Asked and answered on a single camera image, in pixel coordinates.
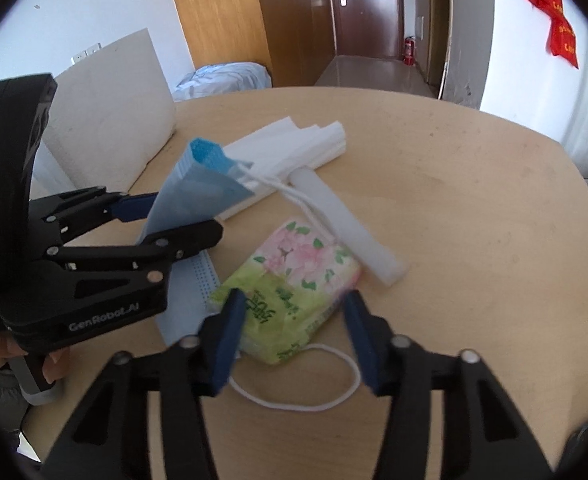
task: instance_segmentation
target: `table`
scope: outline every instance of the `table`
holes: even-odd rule
[[[558,459],[570,430],[588,417],[588,188],[559,144],[468,108],[371,90],[241,92],[184,102],[177,111],[176,134],[132,193],[157,190],[193,137],[227,144],[285,116],[300,127],[340,120],[347,153],[318,173],[411,265],[392,288],[362,278],[370,309],[431,351],[479,351],[548,459]],[[211,250],[221,279],[292,213],[273,195],[226,221]],[[113,222],[84,241],[128,244],[139,229]],[[341,316],[315,341],[352,352]],[[66,395],[26,421],[37,453],[46,456],[114,352],[163,347],[152,320],[75,346]],[[276,368],[244,358],[234,376],[264,399],[305,404],[333,399],[352,380],[342,362],[315,351]],[[361,386],[328,412],[275,412],[227,387],[205,399],[204,413],[223,480],[362,480],[372,476],[388,405]],[[152,426],[156,410],[152,403]],[[438,428],[440,408],[433,411]],[[438,475],[438,439],[436,429],[428,478]],[[154,477],[162,478],[158,438],[151,447]]]

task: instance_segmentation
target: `sleeve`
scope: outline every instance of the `sleeve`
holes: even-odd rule
[[[18,380],[11,370],[0,370],[0,426],[18,434],[29,404],[23,398]]]

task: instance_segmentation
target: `tissue packet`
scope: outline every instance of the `tissue packet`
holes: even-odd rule
[[[308,344],[359,276],[349,249],[290,219],[210,295],[210,306],[221,311],[240,288],[247,296],[241,350],[277,364]]]

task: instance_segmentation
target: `red fire extinguisher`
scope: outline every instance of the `red fire extinguisher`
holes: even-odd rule
[[[414,53],[416,51],[416,40],[413,37],[405,38],[405,51],[403,56],[403,63],[406,65],[414,65]]]

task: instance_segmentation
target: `white tube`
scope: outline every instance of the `white tube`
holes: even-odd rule
[[[400,279],[407,267],[388,248],[383,247],[347,209],[332,189],[310,168],[298,168],[290,173],[292,186],[309,196],[327,226],[378,279],[391,286]]]

